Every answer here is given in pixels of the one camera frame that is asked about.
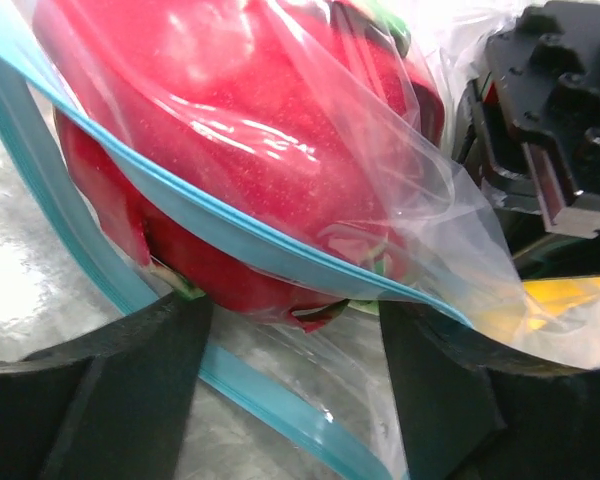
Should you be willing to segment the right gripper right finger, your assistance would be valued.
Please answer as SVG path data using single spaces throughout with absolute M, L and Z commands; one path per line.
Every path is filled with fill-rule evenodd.
M 600 479 L 600 368 L 507 347 L 416 303 L 379 318 L 413 479 Z

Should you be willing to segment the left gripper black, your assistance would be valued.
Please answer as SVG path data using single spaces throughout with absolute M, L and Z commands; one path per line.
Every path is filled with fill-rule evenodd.
M 600 4 L 527 7 L 487 37 L 454 159 L 490 201 L 521 277 L 600 275 Z

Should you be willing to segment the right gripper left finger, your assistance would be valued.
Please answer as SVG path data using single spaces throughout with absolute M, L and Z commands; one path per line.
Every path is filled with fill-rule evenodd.
M 0 362 L 0 479 L 172 478 L 212 316 L 170 294 Z

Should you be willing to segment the yellow fake fruit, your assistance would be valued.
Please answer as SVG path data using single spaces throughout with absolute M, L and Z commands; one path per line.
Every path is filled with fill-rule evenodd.
M 473 317 L 493 338 L 538 356 L 600 355 L 600 275 L 530 280 L 522 302 Z

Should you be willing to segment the clear zip top bag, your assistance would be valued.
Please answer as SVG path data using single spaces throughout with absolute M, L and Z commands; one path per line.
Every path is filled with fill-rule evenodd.
M 347 479 L 600 479 L 600 4 L 0 1 L 0 139 L 119 320 L 0 479 L 170 479 L 204 381 Z

